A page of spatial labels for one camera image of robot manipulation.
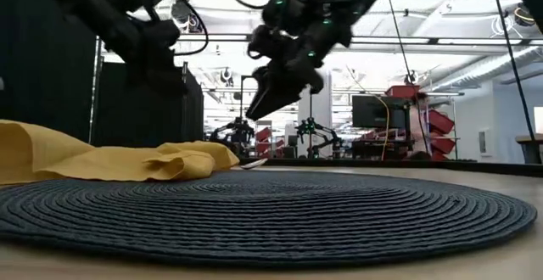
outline ceiling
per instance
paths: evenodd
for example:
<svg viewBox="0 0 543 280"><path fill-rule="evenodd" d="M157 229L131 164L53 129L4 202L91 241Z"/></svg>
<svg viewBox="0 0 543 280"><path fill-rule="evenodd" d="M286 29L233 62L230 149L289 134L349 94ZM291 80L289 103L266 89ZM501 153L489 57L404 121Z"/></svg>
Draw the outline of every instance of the ceiling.
<svg viewBox="0 0 543 280"><path fill-rule="evenodd" d="M160 15L171 16L171 4L165 0L159 4ZM268 0L244 0L261 5ZM501 0L503 8L515 8L521 0ZM247 9L234 0L190 0L197 9L210 34L249 34L260 23L260 12ZM392 0L398 30L403 37L464 37L503 38L495 0ZM136 12L144 18L144 12ZM540 36L535 27L516 25L508 18L508 33L511 38ZM372 9L353 26L355 36L397 36L395 19L391 14L389 0L377 0ZM178 48L193 50L202 42L179 42ZM253 60L245 55L247 42L211 42L198 55L177 58L177 63L188 62L204 88L215 88L216 92L206 96L206 125L209 128L223 126L239 113L239 101L233 92L239 88L240 76L249 75L266 60ZM406 46L406 61L410 70L415 70L419 81L427 84L439 81L476 60L507 51L504 47L460 46L437 48L436 46ZM233 75L233 87L221 81L221 73L228 67ZM325 58L324 70L333 73L333 90L353 90L360 85L368 89L386 90L391 85L401 84L406 73L406 63L399 46L357 45L350 50L337 50ZM244 104L248 104L256 84L244 83L248 93ZM334 95L333 122L339 126L350 117L347 95ZM277 126L296 120L296 105L271 116Z"/></svg>

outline round woven mat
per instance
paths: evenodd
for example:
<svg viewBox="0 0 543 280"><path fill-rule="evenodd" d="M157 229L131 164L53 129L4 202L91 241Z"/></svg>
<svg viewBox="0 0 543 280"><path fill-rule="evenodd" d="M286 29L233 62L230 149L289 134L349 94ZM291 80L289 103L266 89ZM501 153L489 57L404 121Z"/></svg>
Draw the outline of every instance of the round woven mat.
<svg viewBox="0 0 543 280"><path fill-rule="evenodd" d="M523 201L439 182L230 171L193 182L56 180L0 190L0 238L179 265L412 260L507 240Z"/></svg>

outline table surface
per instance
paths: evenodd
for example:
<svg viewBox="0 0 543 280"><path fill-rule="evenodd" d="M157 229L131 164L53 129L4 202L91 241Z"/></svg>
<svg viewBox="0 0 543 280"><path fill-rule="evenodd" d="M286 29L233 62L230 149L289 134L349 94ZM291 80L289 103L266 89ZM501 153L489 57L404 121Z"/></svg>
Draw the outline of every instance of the table surface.
<svg viewBox="0 0 543 280"><path fill-rule="evenodd" d="M438 169L260 168L264 171L333 171L422 178L486 189L523 199L543 211L543 178L491 175ZM183 279L183 280L362 280L362 279L542 279L543 229L535 227L508 244L465 253L388 266L319 272L245 272L131 264L0 244L0 279Z"/></svg>

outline yellow cloth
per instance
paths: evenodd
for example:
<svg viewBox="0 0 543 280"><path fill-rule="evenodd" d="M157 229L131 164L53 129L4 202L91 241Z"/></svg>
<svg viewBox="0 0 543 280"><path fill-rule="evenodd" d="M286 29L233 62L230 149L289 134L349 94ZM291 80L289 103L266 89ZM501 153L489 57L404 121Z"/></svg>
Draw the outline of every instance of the yellow cloth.
<svg viewBox="0 0 543 280"><path fill-rule="evenodd" d="M218 143L95 148L46 127L0 120L0 184L63 176L108 181L199 179L238 163Z"/></svg>

